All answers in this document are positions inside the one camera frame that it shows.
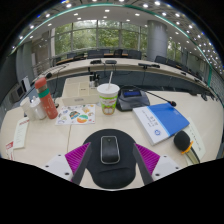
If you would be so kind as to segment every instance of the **red bottle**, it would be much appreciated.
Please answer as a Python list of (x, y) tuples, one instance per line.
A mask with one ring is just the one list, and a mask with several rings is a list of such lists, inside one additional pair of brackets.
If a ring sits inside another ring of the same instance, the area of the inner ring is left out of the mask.
[(58, 116), (58, 111), (54, 105), (49, 89), (47, 88), (47, 80), (40, 78), (35, 82), (35, 88), (37, 90), (40, 101), (43, 104), (43, 108), (50, 119), (54, 119)]

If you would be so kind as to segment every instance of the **notebook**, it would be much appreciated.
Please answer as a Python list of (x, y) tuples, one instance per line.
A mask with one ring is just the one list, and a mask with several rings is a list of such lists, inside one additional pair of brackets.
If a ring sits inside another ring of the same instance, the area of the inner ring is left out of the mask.
[(133, 109), (149, 142), (155, 145), (189, 125), (189, 121), (169, 103)]

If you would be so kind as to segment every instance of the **bottle cap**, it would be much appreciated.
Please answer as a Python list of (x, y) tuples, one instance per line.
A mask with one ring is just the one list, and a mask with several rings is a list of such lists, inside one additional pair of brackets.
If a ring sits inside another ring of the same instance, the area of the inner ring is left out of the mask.
[(42, 86), (46, 85), (47, 84), (47, 80), (46, 78), (40, 78), (38, 79), (36, 82), (35, 82), (35, 88), (36, 89), (39, 89), (41, 88)]

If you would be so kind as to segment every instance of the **white container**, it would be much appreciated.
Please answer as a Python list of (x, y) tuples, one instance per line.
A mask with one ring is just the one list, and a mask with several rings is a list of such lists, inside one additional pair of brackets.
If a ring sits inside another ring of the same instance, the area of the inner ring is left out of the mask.
[(99, 93), (103, 113), (105, 115), (112, 115), (115, 111), (117, 94), (120, 88), (115, 84), (110, 84), (108, 88), (108, 85), (109, 83), (98, 86), (97, 91)]
[(22, 102), (20, 103), (20, 106), (23, 108), (24, 113), (29, 117), (31, 121), (34, 121), (36, 119), (35, 114), (32, 108), (30, 107), (29, 97), (23, 99)]
[(41, 120), (47, 116), (39, 97), (36, 98), (35, 96), (33, 96), (33, 101), (30, 107), (32, 108), (37, 119)]

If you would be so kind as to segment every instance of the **microphone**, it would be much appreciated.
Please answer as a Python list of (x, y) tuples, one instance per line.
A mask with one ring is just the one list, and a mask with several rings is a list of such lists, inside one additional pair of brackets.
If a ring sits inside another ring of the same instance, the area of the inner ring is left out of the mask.
[(186, 132), (178, 132), (174, 137), (174, 144), (179, 150), (182, 151), (181, 154), (187, 154), (193, 164), (200, 163), (200, 160), (192, 147), (193, 141), (190, 142), (190, 137), (186, 134)]

